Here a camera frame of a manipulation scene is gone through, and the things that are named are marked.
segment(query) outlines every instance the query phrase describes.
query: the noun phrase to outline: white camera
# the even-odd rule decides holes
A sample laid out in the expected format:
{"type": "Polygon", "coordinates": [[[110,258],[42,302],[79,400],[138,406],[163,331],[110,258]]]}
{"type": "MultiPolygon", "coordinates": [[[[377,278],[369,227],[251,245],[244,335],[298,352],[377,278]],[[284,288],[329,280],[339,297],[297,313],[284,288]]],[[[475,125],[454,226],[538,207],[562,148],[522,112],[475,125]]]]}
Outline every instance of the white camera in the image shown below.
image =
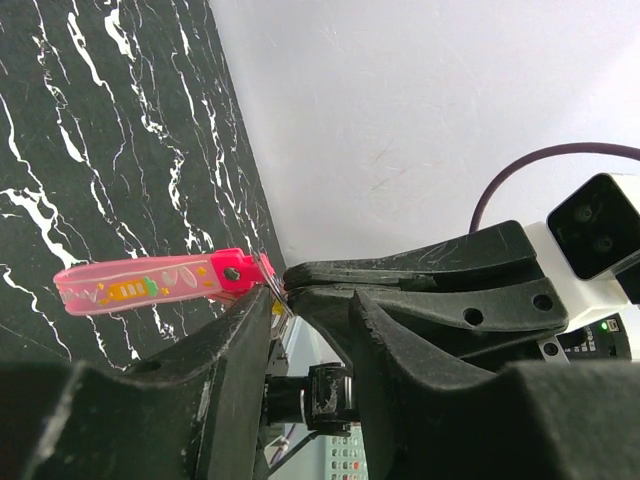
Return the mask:
{"type": "Polygon", "coordinates": [[[525,230],[567,308],[568,331],[640,300],[640,177],[596,175],[525,230]]]}

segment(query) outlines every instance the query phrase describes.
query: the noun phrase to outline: yellow pattern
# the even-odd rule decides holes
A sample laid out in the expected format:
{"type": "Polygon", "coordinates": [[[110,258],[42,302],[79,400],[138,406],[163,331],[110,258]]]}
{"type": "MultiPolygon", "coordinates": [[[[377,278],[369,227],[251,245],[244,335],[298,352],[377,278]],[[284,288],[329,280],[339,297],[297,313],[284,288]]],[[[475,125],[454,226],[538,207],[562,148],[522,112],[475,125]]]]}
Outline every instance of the yellow pattern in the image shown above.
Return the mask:
{"type": "Polygon", "coordinates": [[[271,309],[273,315],[282,315],[284,313],[284,307],[277,300],[273,302],[273,308],[271,309]]]}

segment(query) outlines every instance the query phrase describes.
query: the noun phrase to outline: screw hole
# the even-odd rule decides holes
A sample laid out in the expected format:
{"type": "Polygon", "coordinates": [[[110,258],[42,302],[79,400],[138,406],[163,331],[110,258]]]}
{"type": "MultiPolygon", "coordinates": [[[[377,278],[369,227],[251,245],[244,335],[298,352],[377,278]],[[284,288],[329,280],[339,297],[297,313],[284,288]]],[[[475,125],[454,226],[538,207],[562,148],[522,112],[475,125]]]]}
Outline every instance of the screw hole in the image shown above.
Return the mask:
{"type": "Polygon", "coordinates": [[[482,312],[477,308],[467,308],[464,313],[464,319],[469,325],[473,325],[477,327],[484,321],[484,316],[482,312]]]}
{"type": "Polygon", "coordinates": [[[553,308],[553,301],[547,295],[536,295],[533,297],[533,306],[543,312],[548,312],[553,308]]]}
{"type": "Polygon", "coordinates": [[[554,357],[558,354],[558,347],[555,343],[545,343],[544,347],[542,347],[544,353],[549,355],[550,357],[554,357]]]}
{"type": "Polygon", "coordinates": [[[127,373],[147,373],[158,370],[161,367],[160,362],[155,360],[147,360],[144,362],[138,362],[127,368],[127,373]]]}

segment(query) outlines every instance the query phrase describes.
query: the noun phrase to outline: purple cable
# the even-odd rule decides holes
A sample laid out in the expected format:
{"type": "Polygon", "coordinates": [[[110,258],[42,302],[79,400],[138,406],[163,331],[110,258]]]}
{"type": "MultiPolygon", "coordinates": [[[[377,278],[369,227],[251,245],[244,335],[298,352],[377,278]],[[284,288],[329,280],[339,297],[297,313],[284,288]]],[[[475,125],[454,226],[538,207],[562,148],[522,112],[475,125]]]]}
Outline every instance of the purple cable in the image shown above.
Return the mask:
{"type": "Polygon", "coordinates": [[[614,143],[565,143],[563,145],[554,145],[553,147],[547,147],[531,152],[505,167],[493,180],[491,180],[489,186],[484,192],[482,192],[480,200],[478,200],[478,204],[473,211],[471,225],[469,226],[469,233],[473,233],[478,230],[480,227],[480,221],[482,220],[482,215],[489,204],[489,200],[491,200],[491,197],[496,193],[496,190],[498,190],[500,185],[502,185],[511,175],[527,165],[531,165],[543,158],[555,157],[557,155],[568,155],[572,153],[600,153],[602,155],[613,155],[616,157],[624,157],[640,161],[640,149],[627,147],[625,145],[616,145],[614,143]]]}

